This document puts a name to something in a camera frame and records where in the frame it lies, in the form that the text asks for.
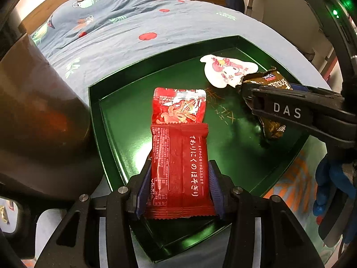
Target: bag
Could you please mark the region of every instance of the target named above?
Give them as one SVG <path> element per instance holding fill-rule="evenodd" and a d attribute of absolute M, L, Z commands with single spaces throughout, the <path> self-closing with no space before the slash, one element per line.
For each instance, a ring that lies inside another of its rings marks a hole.
<path fill-rule="evenodd" d="M 272 68 L 264 73 L 257 72 L 257 73 L 247 74 L 246 76 L 243 77 L 242 84 L 249 84 L 249 83 L 272 86 L 283 90 L 292 90 L 291 85 L 287 82 L 287 80 L 283 77 L 283 75 L 276 70 L 276 68 Z M 244 97 L 244 100 L 247 103 L 247 105 L 250 108 L 252 108 L 251 99 Z M 279 122 L 274 122 L 272 120 L 263 117 L 259 117 L 259 120 L 263 126 L 263 131 L 266 139 L 273 140 L 283 136 L 286 129 L 286 126 L 284 124 Z"/>
<path fill-rule="evenodd" d="M 202 123 L 206 111 L 206 92 L 157 87 L 152 109 L 153 124 Z"/>
<path fill-rule="evenodd" d="M 153 124 L 150 195 L 145 216 L 214 216 L 205 123 Z"/>
<path fill-rule="evenodd" d="M 242 12 L 243 14 L 245 12 L 244 0 L 226 0 L 226 7 Z"/>

